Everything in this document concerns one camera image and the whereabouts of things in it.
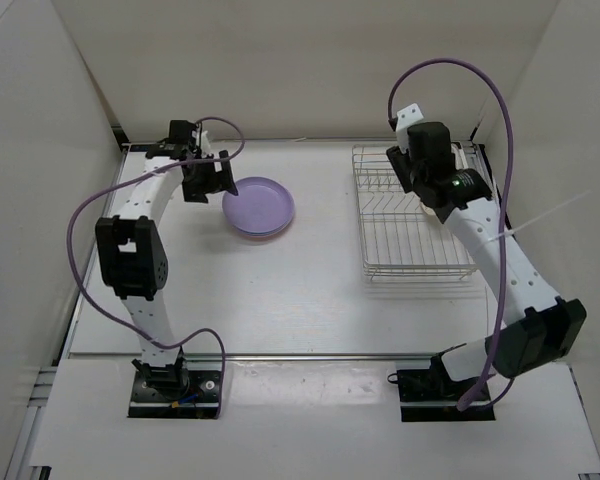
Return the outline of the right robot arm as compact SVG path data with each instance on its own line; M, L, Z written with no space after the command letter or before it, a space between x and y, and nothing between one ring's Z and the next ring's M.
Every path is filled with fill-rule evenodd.
M432 358L427 379L432 393L450 400L467 380L494 374L513 379L564 358L587 316L582 302L563 299L504 232L498 199L480 173L457 168L443 123L408 122L395 130L398 144L386 154L404 191L434 211L497 297L490 336Z

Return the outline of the purple plate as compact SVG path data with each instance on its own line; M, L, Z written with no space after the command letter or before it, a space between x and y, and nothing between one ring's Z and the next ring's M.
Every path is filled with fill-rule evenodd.
M236 230L268 232L291 224L295 202L280 183L265 177L246 177L236 182L238 195L222 199L225 219Z

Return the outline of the blue plate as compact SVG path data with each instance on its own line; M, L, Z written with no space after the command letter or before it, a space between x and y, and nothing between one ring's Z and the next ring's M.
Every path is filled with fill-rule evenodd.
M252 238L252 239L267 239L267 238L272 238L275 237L278 234L282 234L284 233L290 224L281 226L280 228L268 231L268 232L252 232L252 231L246 231L246 230L240 230L239 229L239 233L246 236L247 238Z

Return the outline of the beige plate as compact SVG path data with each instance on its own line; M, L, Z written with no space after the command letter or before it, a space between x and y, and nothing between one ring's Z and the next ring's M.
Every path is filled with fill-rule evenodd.
M434 208L434 207L428 206L427 204L424 203L423 200L420 201L419 207L420 207L420 210L425 215L427 215L428 217L432 217L432 218L437 218L438 217L438 215L437 215L437 209Z

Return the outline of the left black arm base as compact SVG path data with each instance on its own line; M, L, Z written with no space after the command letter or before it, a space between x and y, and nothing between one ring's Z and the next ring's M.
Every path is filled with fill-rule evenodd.
M150 386L135 372L127 417L132 419L215 420L221 411L221 370L189 369L184 387L176 391Z

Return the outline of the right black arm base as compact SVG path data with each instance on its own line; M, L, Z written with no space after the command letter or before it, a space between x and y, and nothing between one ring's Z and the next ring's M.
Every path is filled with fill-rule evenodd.
M475 384L476 378L452 382L449 387L438 389L428 374L427 369L400 369L387 376L388 383L398 389L403 423L496 420L487 385L466 410L460 411L457 402Z

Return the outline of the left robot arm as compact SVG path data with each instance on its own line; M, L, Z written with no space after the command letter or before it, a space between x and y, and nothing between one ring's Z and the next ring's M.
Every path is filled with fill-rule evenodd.
M205 203L213 194L237 195L230 155L214 153L202 121L173 120L166 138L152 144L130 196L95 226L100 271L121 300L142 349L133 364L142 381L167 400L186 395L190 377L177 345L162 290L169 262L158 227L177 189L185 201Z

